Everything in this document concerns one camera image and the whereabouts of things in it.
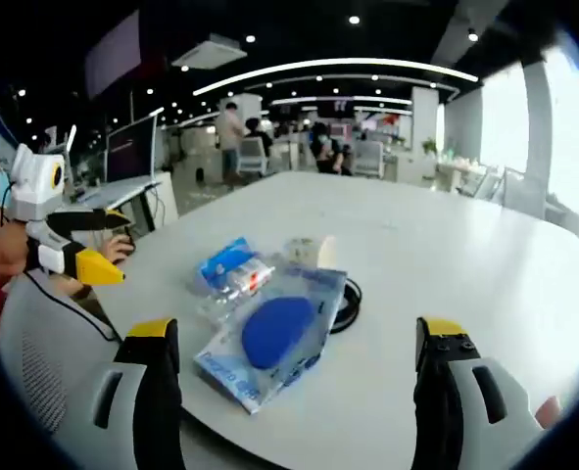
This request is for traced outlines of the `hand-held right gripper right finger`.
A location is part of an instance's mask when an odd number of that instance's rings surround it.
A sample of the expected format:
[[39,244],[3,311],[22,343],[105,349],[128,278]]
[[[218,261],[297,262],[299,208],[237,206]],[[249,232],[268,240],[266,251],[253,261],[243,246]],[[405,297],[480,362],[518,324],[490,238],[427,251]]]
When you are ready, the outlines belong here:
[[457,323],[419,317],[414,469],[511,469],[544,430],[525,388]]

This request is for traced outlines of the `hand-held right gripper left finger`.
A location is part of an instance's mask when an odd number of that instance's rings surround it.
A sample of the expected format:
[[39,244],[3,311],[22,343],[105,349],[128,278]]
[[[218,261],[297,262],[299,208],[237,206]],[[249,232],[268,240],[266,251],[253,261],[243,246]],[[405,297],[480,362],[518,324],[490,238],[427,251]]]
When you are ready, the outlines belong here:
[[134,325],[75,397],[82,469],[182,469],[177,321]]

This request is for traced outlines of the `person's left hand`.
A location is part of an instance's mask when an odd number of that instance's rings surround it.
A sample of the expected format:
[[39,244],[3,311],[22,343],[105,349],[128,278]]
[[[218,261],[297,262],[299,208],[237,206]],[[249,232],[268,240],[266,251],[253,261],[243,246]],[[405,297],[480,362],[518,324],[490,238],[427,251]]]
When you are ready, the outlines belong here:
[[21,274],[27,264],[28,237],[21,222],[8,222],[0,227],[0,286]]

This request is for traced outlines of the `person's right hand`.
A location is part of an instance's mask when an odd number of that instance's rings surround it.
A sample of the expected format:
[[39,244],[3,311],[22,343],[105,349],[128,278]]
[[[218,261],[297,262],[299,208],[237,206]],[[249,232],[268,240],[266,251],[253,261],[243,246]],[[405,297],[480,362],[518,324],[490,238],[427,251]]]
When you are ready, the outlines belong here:
[[561,414],[557,396],[548,397],[535,413],[535,418],[543,429],[552,428]]

